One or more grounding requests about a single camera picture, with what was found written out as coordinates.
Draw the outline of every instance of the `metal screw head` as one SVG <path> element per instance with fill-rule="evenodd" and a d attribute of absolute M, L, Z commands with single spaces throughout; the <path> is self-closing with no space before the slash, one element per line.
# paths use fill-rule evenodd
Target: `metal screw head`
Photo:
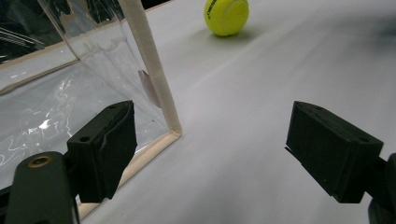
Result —
<path fill-rule="evenodd" d="M 51 161 L 52 161 L 51 156 L 47 156 L 47 155 L 38 156 L 38 157 L 35 157 L 34 159 L 32 159 L 31 161 L 29 161 L 27 166 L 29 168 L 39 168 L 39 167 L 47 165 Z"/>

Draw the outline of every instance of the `plastic sheet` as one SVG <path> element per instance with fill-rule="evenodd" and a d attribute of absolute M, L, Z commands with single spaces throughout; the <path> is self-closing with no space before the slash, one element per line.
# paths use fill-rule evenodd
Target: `plastic sheet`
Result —
<path fill-rule="evenodd" d="M 37 1 L 1 1 L 0 11 L 0 64 L 62 41 Z"/>
<path fill-rule="evenodd" d="M 0 67 L 0 84 L 12 86 L 0 96 L 0 189 L 11 184 L 21 160 L 42 151 L 65 153 L 70 136 L 108 105 L 134 101 L 138 149 L 168 131 L 162 110 L 142 84 L 139 73 L 146 68 L 118 4 L 39 2 L 65 42 L 20 66 Z M 54 64 L 73 57 L 78 63 L 54 71 Z"/>

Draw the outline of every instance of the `black mount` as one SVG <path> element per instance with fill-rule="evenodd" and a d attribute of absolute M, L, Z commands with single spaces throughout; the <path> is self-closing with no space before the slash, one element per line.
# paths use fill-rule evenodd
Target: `black mount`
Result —
<path fill-rule="evenodd" d="M 332 112 L 294 102 L 286 150 L 339 203 L 372 197 L 370 223 L 394 223 L 396 154 L 379 157 L 383 143 Z"/>
<path fill-rule="evenodd" d="M 76 196 L 101 203 L 115 194 L 137 146 L 134 104 L 105 108 L 67 141 L 67 152 L 22 161 L 12 186 L 0 190 L 0 224 L 79 223 Z"/>

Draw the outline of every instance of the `white table surface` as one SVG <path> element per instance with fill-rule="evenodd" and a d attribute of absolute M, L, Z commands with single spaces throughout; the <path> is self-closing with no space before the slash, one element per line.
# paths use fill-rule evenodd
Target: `white table surface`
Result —
<path fill-rule="evenodd" d="M 284 146 L 298 100 L 396 151 L 395 2 L 249 3 L 226 38 L 206 29 L 204 0 L 148 13 L 184 134 L 84 224 L 369 222 L 369 195 L 339 204 Z"/>

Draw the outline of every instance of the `tennis ball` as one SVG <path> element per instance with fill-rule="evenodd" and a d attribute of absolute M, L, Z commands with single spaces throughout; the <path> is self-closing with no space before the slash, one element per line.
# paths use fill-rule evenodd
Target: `tennis ball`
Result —
<path fill-rule="evenodd" d="M 204 17 L 207 27 L 215 35 L 235 35 L 248 20 L 248 1 L 207 0 Z"/>

